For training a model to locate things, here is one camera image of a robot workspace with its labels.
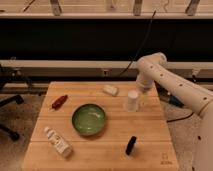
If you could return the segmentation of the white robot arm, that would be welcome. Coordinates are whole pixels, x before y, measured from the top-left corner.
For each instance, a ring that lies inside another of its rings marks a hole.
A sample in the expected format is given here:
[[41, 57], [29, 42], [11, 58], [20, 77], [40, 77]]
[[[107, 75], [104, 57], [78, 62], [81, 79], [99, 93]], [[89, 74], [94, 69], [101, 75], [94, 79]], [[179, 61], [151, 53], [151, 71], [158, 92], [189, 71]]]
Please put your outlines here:
[[213, 171], [213, 92], [168, 71], [166, 63], [161, 52], [141, 57], [136, 84], [146, 92], [157, 82], [202, 119], [192, 169]]

